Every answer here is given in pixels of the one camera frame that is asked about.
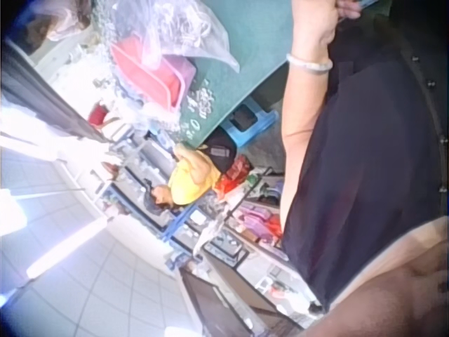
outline bracelet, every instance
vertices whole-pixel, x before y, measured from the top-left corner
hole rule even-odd
[[[304,68],[309,72],[313,72],[314,74],[325,74],[329,72],[333,68],[332,60],[329,60],[326,63],[314,63],[314,62],[306,62],[296,58],[291,54],[287,54],[287,61],[296,67]]]

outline black clothing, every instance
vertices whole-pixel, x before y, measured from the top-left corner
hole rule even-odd
[[[440,143],[447,137],[447,71],[440,70],[445,83],[436,84],[446,85],[445,92],[425,88],[437,106],[437,130],[397,47],[351,28],[337,35],[330,56],[335,68],[328,101],[283,237],[291,263],[326,310],[388,245],[447,214],[447,196],[440,192],[447,183]],[[427,56],[419,63],[432,69],[436,63]]]

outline green table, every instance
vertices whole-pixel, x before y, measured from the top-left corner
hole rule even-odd
[[[228,114],[259,84],[286,61],[292,41],[291,0],[203,0],[218,17],[229,35],[231,53],[240,64],[240,73],[217,60],[197,58],[191,89],[212,91],[215,101],[207,119],[198,112],[181,108],[182,140],[198,147]]]

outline clear plastic bag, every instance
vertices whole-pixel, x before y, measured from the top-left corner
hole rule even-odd
[[[140,37],[142,61],[152,69],[162,55],[182,55],[214,58],[240,71],[226,29],[200,0],[119,0],[115,25],[121,38]]]

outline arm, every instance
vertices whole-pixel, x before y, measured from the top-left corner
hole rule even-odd
[[[102,130],[104,127],[110,125],[111,123],[114,123],[115,121],[119,121],[120,118],[119,117],[112,117],[111,119],[108,119],[105,123],[96,126],[95,128],[97,130]]]
[[[292,56],[307,62],[328,61],[328,44],[335,36],[339,13],[353,18],[357,16],[354,10],[358,4],[339,1],[338,6],[335,0],[293,0]],[[282,141],[286,150],[282,228],[297,191],[302,163],[327,88],[328,74],[313,74],[301,67],[290,66],[282,111]]]
[[[198,152],[188,149],[183,144],[175,147],[175,156],[181,160],[185,159],[190,166],[190,176],[195,184],[204,183],[212,169],[210,163],[207,162]]]

